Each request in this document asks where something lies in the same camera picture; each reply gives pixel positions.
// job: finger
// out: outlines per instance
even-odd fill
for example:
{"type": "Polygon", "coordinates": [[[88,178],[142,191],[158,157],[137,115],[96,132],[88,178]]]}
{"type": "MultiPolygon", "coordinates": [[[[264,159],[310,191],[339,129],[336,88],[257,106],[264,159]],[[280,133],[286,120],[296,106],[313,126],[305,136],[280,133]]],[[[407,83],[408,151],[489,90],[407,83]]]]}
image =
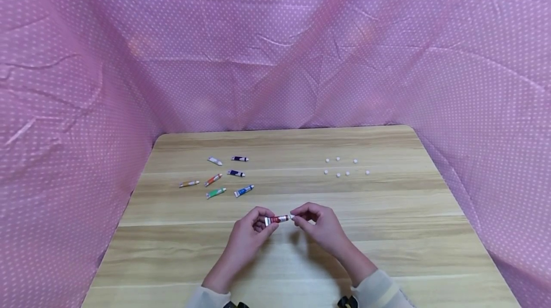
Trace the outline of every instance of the finger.
{"type": "Polygon", "coordinates": [[[295,222],[295,225],[297,225],[303,231],[307,232],[310,235],[313,233],[315,226],[310,224],[304,218],[302,218],[300,216],[295,216],[295,217],[293,217],[293,221],[295,222]]]}
{"type": "Polygon", "coordinates": [[[251,225],[253,225],[260,216],[268,216],[268,217],[274,217],[276,214],[272,213],[270,209],[266,209],[263,207],[256,207],[253,210],[249,211],[244,217],[243,220],[247,221],[251,225]]]}
{"type": "Polygon", "coordinates": [[[318,221],[318,215],[313,214],[311,212],[307,212],[305,214],[298,214],[298,216],[304,218],[307,221],[314,221],[314,222],[318,221]]]}
{"type": "Polygon", "coordinates": [[[254,227],[255,228],[260,228],[260,230],[266,228],[266,225],[264,224],[264,222],[260,222],[258,221],[257,223],[254,224],[254,227]]]}
{"type": "Polygon", "coordinates": [[[304,203],[302,204],[300,207],[294,209],[291,211],[291,215],[304,215],[308,212],[311,212],[315,215],[321,213],[322,209],[324,207],[319,205],[319,204],[316,204],[316,203],[304,203]]]}
{"type": "Polygon", "coordinates": [[[262,243],[268,240],[270,235],[272,235],[272,233],[275,232],[278,227],[279,227],[279,223],[272,223],[268,225],[266,228],[264,228],[264,230],[261,231],[259,235],[262,240],[262,243]]]}

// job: pink backdrop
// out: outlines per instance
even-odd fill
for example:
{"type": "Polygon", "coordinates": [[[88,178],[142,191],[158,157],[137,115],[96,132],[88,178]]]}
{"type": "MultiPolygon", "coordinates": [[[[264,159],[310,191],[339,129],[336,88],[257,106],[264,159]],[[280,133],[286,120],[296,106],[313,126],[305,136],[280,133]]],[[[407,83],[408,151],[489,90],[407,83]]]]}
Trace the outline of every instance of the pink backdrop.
{"type": "Polygon", "coordinates": [[[0,307],[79,307],[166,132],[412,126],[551,307],[551,0],[0,0],[0,307]]]}

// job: wrist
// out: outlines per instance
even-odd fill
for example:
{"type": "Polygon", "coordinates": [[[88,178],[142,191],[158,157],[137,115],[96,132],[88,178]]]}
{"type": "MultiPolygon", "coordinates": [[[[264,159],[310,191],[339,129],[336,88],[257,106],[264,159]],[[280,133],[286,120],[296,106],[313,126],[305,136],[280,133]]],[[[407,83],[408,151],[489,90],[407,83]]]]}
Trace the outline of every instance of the wrist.
{"type": "Polygon", "coordinates": [[[345,260],[357,256],[359,252],[360,250],[354,246],[354,243],[347,239],[346,242],[343,242],[343,244],[338,247],[333,256],[342,264],[345,260]]]}

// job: hand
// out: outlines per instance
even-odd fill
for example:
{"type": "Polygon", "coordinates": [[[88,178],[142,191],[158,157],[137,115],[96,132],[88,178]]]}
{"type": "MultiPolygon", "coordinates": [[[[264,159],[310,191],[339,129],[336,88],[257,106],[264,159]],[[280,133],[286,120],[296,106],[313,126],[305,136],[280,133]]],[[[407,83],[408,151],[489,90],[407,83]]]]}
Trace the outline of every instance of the hand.
{"type": "Polygon", "coordinates": [[[260,247],[279,227],[278,223],[268,227],[264,224],[264,217],[274,216],[270,210],[256,207],[235,222],[228,245],[204,279],[203,287],[220,294],[228,293],[233,277],[254,259],[260,247]]]}
{"type": "Polygon", "coordinates": [[[315,203],[306,203],[291,211],[295,225],[304,230],[327,253],[338,258],[344,246],[351,244],[333,209],[315,203]]]}
{"type": "Polygon", "coordinates": [[[348,239],[333,209],[314,203],[306,203],[291,211],[295,225],[300,227],[327,253],[343,265],[358,286],[362,280],[377,271],[377,267],[348,239]]]}

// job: beige sleeve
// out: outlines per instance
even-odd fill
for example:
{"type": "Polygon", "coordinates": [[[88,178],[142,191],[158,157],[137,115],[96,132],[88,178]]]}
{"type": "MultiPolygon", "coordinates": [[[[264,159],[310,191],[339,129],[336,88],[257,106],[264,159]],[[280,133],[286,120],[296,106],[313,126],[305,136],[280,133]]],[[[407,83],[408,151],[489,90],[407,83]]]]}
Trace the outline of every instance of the beige sleeve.
{"type": "Polygon", "coordinates": [[[206,287],[197,287],[186,308],[223,308],[230,301],[230,293],[218,294],[206,287]]]}
{"type": "Polygon", "coordinates": [[[383,271],[377,270],[358,287],[352,287],[358,308],[414,308],[400,287],[383,271]]]}

